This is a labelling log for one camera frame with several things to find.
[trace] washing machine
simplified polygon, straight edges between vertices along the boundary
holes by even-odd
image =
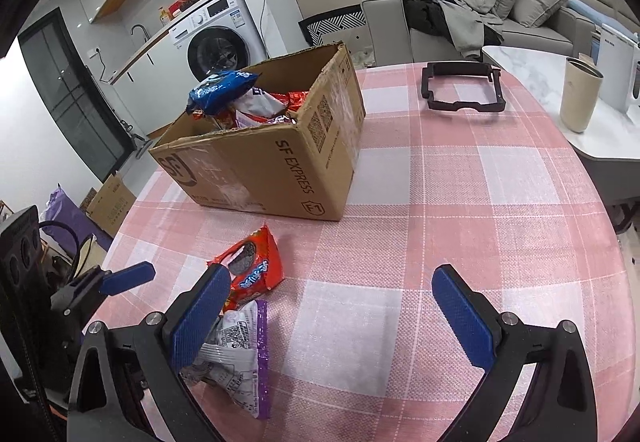
[[[193,80],[197,81],[222,70],[241,70],[267,58],[244,0],[204,3],[170,28],[169,37],[186,55]]]

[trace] small cardboard box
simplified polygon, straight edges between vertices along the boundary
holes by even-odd
[[[104,232],[115,237],[135,201],[121,178],[111,175],[87,206],[86,213]]]
[[[221,132],[183,113],[151,155],[200,205],[340,219],[365,116],[347,48],[319,46],[244,71],[259,73],[266,91],[308,90],[296,124]]]

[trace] table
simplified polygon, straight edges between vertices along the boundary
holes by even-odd
[[[560,119],[566,57],[538,50],[485,46],[485,57],[514,75],[548,112],[574,147],[602,201],[613,205],[640,197],[640,107],[626,115],[598,99],[583,133]]]
[[[222,390],[193,389],[229,442],[437,440],[482,376],[431,295],[442,263],[499,311],[551,327],[572,319],[590,361],[600,439],[626,420],[632,304],[593,184],[509,73],[504,113],[440,113],[420,98],[422,67],[358,72],[367,118],[340,222],[200,207],[159,170],[116,235],[106,268],[149,260],[157,275],[105,302],[97,318],[110,327],[164,311],[208,259],[265,221],[276,237],[286,280],[267,296],[270,420],[254,420]],[[492,90],[462,78],[434,79],[433,88],[444,99]],[[522,372],[495,440],[532,371]]]

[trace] blue gripper pad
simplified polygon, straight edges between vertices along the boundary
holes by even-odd
[[[478,311],[443,267],[433,273],[431,291],[471,365],[488,372],[495,360],[494,339]]]
[[[196,290],[199,284],[200,281],[194,285],[193,290]],[[172,329],[169,355],[174,372],[179,372],[194,361],[213,322],[225,305],[229,292],[231,292],[231,274],[224,266],[218,265],[209,281],[197,292],[189,308]],[[178,299],[187,297],[188,294],[183,293],[178,296]]]
[[[128,268],[107,274],[102,279],[100,294],[114,296],[131,290],[143,283],[148,283],[156,276],[156,269],[148,261],[136,263]]]

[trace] kitchen counter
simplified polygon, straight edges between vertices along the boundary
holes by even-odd
[[[136,62],[138,59],[140,59],[140,57],[142,57],[144,54],[146,54],[151,49],[151,47],[154,46],[154,44],[158,43],[159,40],[164,38],[169,33],[169,30],[172,27],[177,25],[180,21],[182,21],[183,18],[187,17],[194,10],[197,10],[198,8],[200,8],[203,5],[206,5],[210,1],[212,1],[212,0],[200,0],[200,1],[198,1],[197,3],[191,5],[184,14],[180,14],[177,18],[172,19],[169,22],[168,25],[166,25],[166,26],[162,27],[160,30],[158,30],[153,36],[151,36],[151,38],[149,38],[149,40],[145,44],[143,44],[136,51],[135,54],[133,54],[131,57],[129,57],[129,59],[127,59],[127,62],[124,63],[124,65],[123,65],[123,67],[121,67],[121,69],[116,71],[111,76],[111,78],[109,80],[109,84],[113,85],[119,78],[121,78],[121,76],[123,76],[124,73],[126,73],[127,70],[129,70],[131,65],[134,62]]]

